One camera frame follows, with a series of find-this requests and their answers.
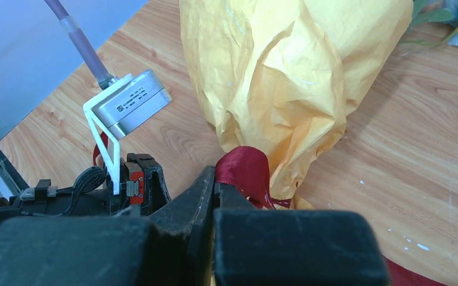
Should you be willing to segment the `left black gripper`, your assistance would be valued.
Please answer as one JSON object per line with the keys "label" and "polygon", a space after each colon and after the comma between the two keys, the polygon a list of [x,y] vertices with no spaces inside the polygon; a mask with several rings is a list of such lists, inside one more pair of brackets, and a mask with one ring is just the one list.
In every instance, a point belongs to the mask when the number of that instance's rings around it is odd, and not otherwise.
{"label": "left black gripper", "polygon": [[18,195],[0,197],[0,223],[17,216],[116,216],[128,208],[149,216],[171,200],[163,169],[148,154],[129,153],[122,158],[119,177],[118,195],[112,191],[110,175],[99,166],[83,171],[67,188],[41,179]]}

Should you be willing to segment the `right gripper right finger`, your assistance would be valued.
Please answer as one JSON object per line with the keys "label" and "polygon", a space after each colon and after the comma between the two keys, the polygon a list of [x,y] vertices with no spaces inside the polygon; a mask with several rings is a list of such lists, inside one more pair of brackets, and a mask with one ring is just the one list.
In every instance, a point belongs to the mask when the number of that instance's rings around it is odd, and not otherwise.
{"label": "right gripper right finger", "polygon": [[260,210],[215,184],[217,285],[389,285],[375,233],[343,210]]}

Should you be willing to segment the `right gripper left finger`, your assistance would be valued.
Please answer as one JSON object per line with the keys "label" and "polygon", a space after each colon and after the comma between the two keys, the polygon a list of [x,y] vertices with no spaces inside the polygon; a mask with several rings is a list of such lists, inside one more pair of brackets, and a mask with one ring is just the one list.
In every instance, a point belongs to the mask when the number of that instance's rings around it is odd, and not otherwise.
{"label": "right gripper left finger", "polygon": [[212,166],[150,216],[10,218],[0,285],[209,285]]}

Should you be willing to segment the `yellow flower bouquet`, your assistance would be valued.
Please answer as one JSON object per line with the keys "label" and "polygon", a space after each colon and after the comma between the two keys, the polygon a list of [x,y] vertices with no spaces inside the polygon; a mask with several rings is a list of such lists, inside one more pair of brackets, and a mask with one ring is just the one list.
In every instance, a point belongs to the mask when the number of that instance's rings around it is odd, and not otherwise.
{"label": "yellow flower bouquet", "polygon": [[342,137],[402,36],[445,24],[458,46],[458,1],[180,1],[194,92],[226,155],[268,158],[270,196],[297,196],[311,163]]}

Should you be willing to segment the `dark red ribbon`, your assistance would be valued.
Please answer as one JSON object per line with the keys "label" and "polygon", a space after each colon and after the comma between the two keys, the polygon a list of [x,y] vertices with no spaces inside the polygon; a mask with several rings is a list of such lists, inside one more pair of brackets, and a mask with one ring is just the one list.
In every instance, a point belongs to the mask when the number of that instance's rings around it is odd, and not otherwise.
{"label": "dark red ribbon", "polygon": [[[254,147],[237,147],[224,155],[214,167],[215,184],[232,185],[255,208],[260,210],[291,210],[291,200],[276,200],[270,196],[270,170],[267,156]],[[213,212],[218,207],[218,200],[213,189],[212,210],[212,252],[215,241]],[[434,285],[435,281],[409,271],[384,258],[389,270],[389,285]]]}

